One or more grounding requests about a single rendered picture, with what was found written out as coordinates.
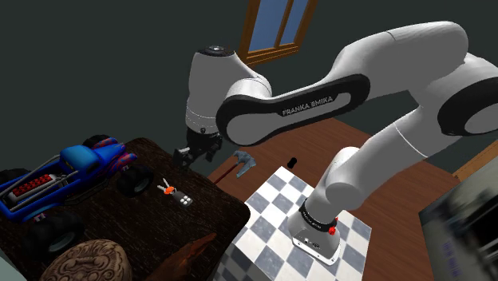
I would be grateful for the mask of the keys with black fob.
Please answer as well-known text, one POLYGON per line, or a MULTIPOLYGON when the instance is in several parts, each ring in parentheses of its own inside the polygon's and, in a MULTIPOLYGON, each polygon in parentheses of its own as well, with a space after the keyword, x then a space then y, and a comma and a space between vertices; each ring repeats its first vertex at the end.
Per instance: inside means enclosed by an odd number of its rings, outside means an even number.
POLYGON ((163 194, 171 196, 178 204, 182 205, 184 208, 189 207, 193 203, 193 199, 190 196, 170 185, 165 178, 163 178, 162 181, 164 182, 164 184, 158 184, 157 187, 163 192, 163 194))

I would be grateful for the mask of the dark brown table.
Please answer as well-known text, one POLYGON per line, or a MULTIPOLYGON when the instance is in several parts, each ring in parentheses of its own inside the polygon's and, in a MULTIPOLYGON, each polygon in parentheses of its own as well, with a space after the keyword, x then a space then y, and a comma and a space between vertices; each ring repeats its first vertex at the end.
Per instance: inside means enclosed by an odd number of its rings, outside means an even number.
POLYGON ((250 218, 249 208, 219 189, 205 176, 172 163, 172 156, 147 138, 126 144, 138 163, 154 173, 151 187, 134 198, 120 194, 116 181, 79 204, 48 210, 55 215, 67 211, 85 225, 82 241, 110 239, 120 244, 131 263, 132 280, 144 281, 166 258, 185 244, 215 233, 202 254, 192 263, 184 281, 209 281, 232 240, 250 218), (193 203, 184 208, 157 185, 162 179, 184 192, 193 203))

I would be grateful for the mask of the checkered robot stand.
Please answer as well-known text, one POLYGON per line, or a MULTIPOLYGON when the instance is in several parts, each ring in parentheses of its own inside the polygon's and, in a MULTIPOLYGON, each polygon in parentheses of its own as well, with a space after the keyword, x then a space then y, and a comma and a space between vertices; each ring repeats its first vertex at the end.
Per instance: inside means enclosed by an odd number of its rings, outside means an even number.
POLYGON ((246 200, 251 216, 232 240, 210 281, 362 281, 371 227, 338 215, 338 260, 331 266, 295 247, 287 218, 313 188, 284 167, 246 200))

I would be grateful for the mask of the reddish brown wooden piece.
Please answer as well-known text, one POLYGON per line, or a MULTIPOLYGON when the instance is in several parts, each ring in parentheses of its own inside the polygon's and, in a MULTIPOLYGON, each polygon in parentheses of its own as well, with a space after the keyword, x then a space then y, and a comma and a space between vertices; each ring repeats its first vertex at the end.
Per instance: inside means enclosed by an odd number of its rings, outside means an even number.
POLYGON ((189 274, 192 263, 216 237, 211 233, 185 244, 179 251, 170 255, 144 281, 184 281, 189 274))

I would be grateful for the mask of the blue monster truck toy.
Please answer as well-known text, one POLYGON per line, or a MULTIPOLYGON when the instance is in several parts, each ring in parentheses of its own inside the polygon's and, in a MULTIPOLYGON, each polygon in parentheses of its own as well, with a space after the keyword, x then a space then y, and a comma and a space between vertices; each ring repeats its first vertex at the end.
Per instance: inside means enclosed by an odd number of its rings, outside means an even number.
POLYGON ((27 255, 42 259, 61 254, 84 234, 78 215, 63 211, 47 216, 45 211, 75 205, 107 187, 119 174, 117 190, 128 198, 141 195, 153 182, 153 172, 135 164, 137 155, 105 134, 83 144, 62 149, 36 169, 0 172, 0 212, 10 221, 33 220, 22 245, 27 255))

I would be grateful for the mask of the wooden framed window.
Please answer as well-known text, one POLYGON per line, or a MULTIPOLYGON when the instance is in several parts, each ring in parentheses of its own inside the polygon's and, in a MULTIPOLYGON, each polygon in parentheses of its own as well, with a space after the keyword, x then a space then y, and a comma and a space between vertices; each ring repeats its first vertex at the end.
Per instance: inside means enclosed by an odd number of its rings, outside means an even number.
POLYGON ((318 0, 249 0, 238 55, 249 66, 300 50, 318 0))

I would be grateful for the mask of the carved brown round object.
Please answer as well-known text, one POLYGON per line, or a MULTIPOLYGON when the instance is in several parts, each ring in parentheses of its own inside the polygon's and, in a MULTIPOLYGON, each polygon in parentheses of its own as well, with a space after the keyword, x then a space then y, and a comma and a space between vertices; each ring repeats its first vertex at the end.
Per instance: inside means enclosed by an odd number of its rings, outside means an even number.
POLYGON ((132 267, 120 244, 93 239, 59 255, 39 281, 132 281, 132 267))

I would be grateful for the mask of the grey metal appliance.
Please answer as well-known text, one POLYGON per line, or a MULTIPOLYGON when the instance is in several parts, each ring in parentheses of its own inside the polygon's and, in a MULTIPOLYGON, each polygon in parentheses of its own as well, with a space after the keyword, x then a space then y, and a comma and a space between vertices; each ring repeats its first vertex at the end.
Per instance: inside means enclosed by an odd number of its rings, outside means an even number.
POLYGON ((434 281, 498 281, 498 166, 473 173, 419 218, 434 281))

